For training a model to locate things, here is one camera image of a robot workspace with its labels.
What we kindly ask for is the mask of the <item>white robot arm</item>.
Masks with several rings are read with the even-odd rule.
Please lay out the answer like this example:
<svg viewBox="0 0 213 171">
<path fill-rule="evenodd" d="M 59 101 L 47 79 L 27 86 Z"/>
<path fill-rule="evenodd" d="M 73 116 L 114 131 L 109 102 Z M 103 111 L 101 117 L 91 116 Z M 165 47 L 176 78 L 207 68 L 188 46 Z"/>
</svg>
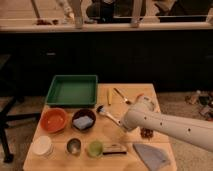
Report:
<svg viewBox="0 0 213 171">
<path fill-rule="evenodd" d="M 132 104 L 122 117 L 121 125 L 127 131 L 144 127 L 213 152 L 212 123 L 156 113 L 151 102 L 137 101 Z"/>
</svg>

